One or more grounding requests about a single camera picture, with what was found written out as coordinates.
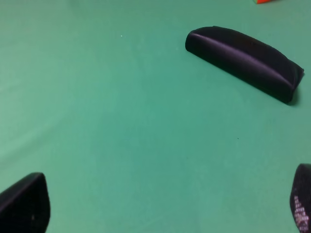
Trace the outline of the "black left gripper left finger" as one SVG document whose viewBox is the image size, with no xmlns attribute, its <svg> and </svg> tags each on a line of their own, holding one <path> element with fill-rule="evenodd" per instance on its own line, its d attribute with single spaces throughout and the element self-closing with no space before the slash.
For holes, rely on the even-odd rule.
<svg viewBox="0 0 311 233">
<path fill-rule="evenodd" d="M 2 233 L 44 233 L 51 217 L 46 177 L 30 173 L 0 194 Z"/>
</svg>

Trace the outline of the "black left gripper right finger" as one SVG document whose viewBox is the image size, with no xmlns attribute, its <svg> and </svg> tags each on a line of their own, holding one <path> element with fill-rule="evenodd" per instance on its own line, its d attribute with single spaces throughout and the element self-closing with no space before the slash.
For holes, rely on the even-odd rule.
<svg viewBox="0 0 311 233">
<path fill-rule="evenodd" d="M 300 164 L 294 175 L 290 208 L 300 233 L 311 232 L 311 165 Z"/>
</svg>

